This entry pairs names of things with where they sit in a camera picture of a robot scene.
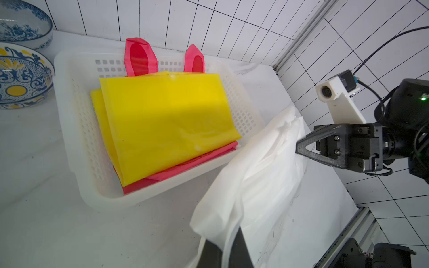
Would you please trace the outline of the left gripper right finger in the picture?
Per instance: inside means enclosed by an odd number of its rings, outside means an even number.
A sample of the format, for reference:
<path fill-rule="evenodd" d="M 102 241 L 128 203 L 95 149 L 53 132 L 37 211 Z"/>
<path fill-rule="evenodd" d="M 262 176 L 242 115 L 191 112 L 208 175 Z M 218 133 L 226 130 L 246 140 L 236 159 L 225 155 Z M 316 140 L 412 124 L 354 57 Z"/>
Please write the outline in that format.
<path fill-rule="evenodd" d="M 239 228 L 233 241 L 229 259 L 229 267 L 254 268 L 241 228 Z"/>

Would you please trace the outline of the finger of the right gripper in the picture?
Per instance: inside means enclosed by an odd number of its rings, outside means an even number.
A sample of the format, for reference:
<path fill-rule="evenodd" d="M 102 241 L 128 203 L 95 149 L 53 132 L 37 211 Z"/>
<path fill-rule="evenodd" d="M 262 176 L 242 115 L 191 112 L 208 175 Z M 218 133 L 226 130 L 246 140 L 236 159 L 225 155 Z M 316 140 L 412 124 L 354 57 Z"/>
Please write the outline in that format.
<path fill-rule="evenodd" d="M 296 154 L 318 163 L 345 169 L 349 153 L 350 124 L 317 126 L 296 143 Z"/>

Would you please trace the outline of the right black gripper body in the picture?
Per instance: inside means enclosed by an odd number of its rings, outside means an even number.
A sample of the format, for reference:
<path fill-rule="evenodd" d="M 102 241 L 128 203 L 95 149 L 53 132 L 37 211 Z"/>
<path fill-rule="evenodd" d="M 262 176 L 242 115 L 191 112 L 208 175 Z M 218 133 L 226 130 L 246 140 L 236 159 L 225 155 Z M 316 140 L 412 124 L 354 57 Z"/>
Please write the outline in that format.
<path fill-rule="evenodd" d="M 376 173 L 384 169 L 381 125 L 351 125 L 345 169 L 357 173 Z"/>

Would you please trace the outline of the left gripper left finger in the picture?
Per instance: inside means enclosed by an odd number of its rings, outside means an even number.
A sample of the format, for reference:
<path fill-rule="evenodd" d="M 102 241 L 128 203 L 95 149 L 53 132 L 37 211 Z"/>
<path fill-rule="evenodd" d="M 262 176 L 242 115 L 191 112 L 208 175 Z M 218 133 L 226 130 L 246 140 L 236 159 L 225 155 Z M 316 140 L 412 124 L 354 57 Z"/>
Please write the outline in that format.
<path fill-rule="evenodd" d="M 221 268 L 222 251 L 212 242 L 205 240 L 197 268 Z"/>

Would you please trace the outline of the white raincoat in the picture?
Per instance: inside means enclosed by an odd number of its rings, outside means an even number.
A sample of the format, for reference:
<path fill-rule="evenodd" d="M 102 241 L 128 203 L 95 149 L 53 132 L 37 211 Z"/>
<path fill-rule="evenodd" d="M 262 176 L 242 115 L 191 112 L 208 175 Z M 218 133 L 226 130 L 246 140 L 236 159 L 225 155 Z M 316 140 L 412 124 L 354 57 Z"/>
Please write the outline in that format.
<path fill-rule="evenodd" d="M 240 150 L 220 171 L 197 204 L 190 226 L 200 245 L 190 266 L 197 267 L 205 240 L 222 251 L 229 268 L 233 241 L 241 228 L 252 264 L 260 267 L 279 240 L 279 225 L 291 206 L 307 168 L 296 154 L 305 123 L 290 106 Z"/>

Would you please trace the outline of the yellow raincoat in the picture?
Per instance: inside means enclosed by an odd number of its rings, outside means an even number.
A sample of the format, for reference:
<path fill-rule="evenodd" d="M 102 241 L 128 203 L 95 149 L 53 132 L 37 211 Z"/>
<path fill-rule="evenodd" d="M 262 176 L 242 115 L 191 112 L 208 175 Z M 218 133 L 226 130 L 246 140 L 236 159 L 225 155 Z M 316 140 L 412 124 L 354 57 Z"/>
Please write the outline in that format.
<path fill-rule="evenodd" d="M 240 139 L 218 74 L 102 78 L 90 97 L 126 187 Z"/>

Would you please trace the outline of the pink bunny raincoat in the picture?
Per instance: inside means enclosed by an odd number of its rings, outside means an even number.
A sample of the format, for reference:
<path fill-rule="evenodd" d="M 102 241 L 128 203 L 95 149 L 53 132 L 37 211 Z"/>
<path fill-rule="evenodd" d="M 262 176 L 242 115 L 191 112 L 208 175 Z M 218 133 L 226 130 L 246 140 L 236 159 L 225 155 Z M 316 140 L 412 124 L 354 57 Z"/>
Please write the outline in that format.
<path fill-rule="evenodd" d="M 185 73 L 204 73 L 205 61 L 203 54 L 195 45 L 191 45 L 185 53 L 184 72 Z M 157 74 L 158 60 L 150 44 L 141 38 L 128 38 L 125 48 L 125 69 L 127 75 L 136 77 L 140 75 Z M 158 182 L 165 181 L 178 174 L 184 173 L 194 167 L 226 155 L 236 150 L 239 145 L 234 141 L 216 150 L 203 154 L 187 162 L 170 167 L 166 170 L 153 174 L 147 178 L 138 180 L 130 185 L 124 186 L 123 193 L 130 194 L 134 191 L 149 187 Z"/>

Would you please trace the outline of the white plastic basket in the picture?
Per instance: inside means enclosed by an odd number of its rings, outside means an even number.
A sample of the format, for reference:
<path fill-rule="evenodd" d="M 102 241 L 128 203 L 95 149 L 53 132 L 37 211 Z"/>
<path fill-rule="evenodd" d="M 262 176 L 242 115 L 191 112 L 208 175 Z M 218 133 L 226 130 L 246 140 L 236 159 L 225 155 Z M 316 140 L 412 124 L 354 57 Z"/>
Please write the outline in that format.
<path fill-rule="evenodd" d="M 70 170 L 75 174 L 82 199 L 101 212 L 116 212 L 166 192 L 213 169 L 227 164 L 235 152 L 228 153 L 184 173 L 146 188 L 124 194 L 119 178 L 107 155 L 92 105 L 90 92 L 100 86 L 99 79 L 123 77 L 124 48 L 78 47 L 61 51 L 54 59 L 54 88 Z M 208 56 L 206 71 L 220 75 L 232 118 L 244 147 L 266 125 L 251 98 L 245 76 L 257 64 L 233 64 Z"/>

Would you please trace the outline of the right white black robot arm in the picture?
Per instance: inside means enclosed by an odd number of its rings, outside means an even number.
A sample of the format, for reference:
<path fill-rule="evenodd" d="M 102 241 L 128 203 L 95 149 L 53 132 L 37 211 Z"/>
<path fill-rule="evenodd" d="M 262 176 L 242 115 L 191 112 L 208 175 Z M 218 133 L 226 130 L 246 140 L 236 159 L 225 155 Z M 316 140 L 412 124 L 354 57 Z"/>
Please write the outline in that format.
<path fill-rule="evenodd" d="M 408 160 L 410 174 L 429 180 L 429 83 L 404 79 L 374 110 L 367 123 L 340 78 L 319 85 L 334 123 L 315 126 L 296 144 L 296 152 L 321 164 L 367 175 L 387 176 L 397 159 Z"/>

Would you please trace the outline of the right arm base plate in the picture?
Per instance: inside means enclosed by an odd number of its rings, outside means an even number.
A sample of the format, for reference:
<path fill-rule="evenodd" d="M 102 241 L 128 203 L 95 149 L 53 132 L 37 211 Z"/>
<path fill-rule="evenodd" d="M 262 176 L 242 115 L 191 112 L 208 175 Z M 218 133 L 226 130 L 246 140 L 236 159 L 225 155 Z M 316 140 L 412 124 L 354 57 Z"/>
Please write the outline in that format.
<path fill-rule="evenodd" d="M 411 268 L 412 249 L 391 243 L 378 243 L 373 253 L 364 252 L 356 239 L 350 238 L 329 268 Z"/>

